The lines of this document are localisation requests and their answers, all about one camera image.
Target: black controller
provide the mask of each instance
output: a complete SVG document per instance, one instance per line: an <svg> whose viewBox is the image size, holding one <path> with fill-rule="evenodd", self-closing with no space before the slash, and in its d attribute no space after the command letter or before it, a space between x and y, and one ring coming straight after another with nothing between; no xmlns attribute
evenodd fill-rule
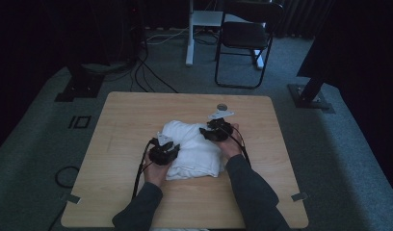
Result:
<svg viewBox="0 0 393 231"><path fill-rule="evenodd" d="M166 166L176 159L179 151L179 144L174 146L173 141L169 141L164 145L160 145L156 138L149 141L154 144L149 150L149 160L159 166Z"/></svg>
<svg viewBox="0 0 393 231"><path fill-rule="evenodd" d="M209 141L225 141L233 132L230 123L223 118L212 119L207 125L210 130L199 128L199 132Z"/></svg>

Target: wooden table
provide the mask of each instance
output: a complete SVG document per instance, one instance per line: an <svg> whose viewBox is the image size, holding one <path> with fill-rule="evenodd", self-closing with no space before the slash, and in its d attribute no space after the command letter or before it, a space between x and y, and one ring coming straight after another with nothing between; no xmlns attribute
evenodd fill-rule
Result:
<svg viewBox="0 0 393 231"><path fill-rule="evenodd" d="M291 198L299 188L269 97L133 92L109 94L72 190L81 200L67 202L62 225L113 227L112 217L131 200L147 142L171 120L207 122L219 103L235 112L226 121L240 124L252 168L277 193L288 224L307 226L302 201ZM168 181L162 191L153 227L244 227L226 171L218 178Z"/></svg>

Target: hand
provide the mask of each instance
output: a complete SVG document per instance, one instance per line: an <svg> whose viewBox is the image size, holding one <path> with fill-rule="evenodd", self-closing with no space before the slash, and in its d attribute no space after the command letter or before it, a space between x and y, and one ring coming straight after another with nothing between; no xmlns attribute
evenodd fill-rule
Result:
<svg viewBox="0 0 393 231"><path fill-rule="evenodd" d="M233 123L232 127L239 130L239 124ZM242 139L239 136L239 133L233 129L232 137L236 139L239 143L241 143ZM229 160L231 157L242 154L242 149L238 143L236 143L232 138L228 138L225 141L216 141L215 144L221 149L224 157Z"/></svg>
<svg viewBox="0 0 393 231"><path fill-rule="evenodd" d="M145 164L143 165L143 167L146 167L144 170L144 180L161 188L164 181L166 181L167 172L172 163L166 166L159 166L154 163L151 164L148 154L149 152L145 154Z"/></svg>

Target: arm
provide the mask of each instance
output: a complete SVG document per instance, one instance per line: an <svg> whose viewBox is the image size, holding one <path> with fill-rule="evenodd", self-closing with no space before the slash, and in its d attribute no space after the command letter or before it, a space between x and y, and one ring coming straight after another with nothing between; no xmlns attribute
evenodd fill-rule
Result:
<svg viewBox="0 0 393 231"><path fill-rule="evenodd" d="M155 210L163 198L160 187L166 179L170 165L151 164L148 153L145 155L144 185L136 197L121 212L113 217L115 230L148 231Z"/></svg>
<svg viewBox="0 0 393 231"><path fill-rule="evenodd" d="M241 141L236 131L232 136L238 142ZM277 195L270 185L250 168L241 154L241 147L232 139L216 142L216 145L228 160L226 170L247 230L291 230L276 207Z"/></svg>

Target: person's left hand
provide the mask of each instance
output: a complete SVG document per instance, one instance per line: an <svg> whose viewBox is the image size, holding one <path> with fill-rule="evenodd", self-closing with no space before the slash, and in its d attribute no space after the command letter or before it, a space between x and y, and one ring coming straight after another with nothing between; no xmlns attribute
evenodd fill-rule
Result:
<svg viewBox="0 0 393 231"><path fill-rule="evenodd" d="M145 154L145 164L143 165L143 167L146 167L144 170L144 180L145 182L152 183L161 188L164 181L166 181L167 172L169 171L172 163L169 163L166 166L159 166L155 163L149 165L151 161L149 160L148 154L149 152Z"/></svg>

